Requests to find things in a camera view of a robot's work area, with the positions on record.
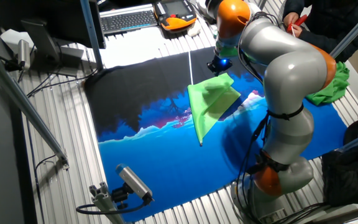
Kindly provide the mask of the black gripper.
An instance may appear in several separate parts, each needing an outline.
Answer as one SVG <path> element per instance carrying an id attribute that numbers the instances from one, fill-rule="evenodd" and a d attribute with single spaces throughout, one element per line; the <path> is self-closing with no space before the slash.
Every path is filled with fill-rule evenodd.
<path id="1" fill-rule="evenodd" d="M 212 61 L 207 63 L 207 68 L 214 73 L 214 75 L 217 77 L 221 74 L 221 72 L 224 72 L 232 67 L 232 62 L 228 58 L 219 58 L 218 56 L 214 56 Z"/>

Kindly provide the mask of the person's left hand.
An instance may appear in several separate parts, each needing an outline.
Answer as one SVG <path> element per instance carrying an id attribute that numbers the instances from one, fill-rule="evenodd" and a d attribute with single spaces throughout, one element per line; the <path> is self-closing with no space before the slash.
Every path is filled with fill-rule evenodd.
<path id="1" fill-rule="evenodd" d="M 294 37 L 299 38 L 302 32 L 303 32 L 302 27 L 297 26 L 296 24 L 291 25 L 291 33 Z"/>

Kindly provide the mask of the person's right hand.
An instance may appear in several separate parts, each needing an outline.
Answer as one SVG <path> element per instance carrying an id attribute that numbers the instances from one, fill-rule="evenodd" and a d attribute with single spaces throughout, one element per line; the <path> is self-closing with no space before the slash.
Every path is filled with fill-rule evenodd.
<path id="1" fill-rule="evenodd" d="M 283 22 L 284 25 L 288 27 L 290 24 L 295 23 L 298 19 L 299 19 L 298 13 L 290 12 L 283 18 Z"/>

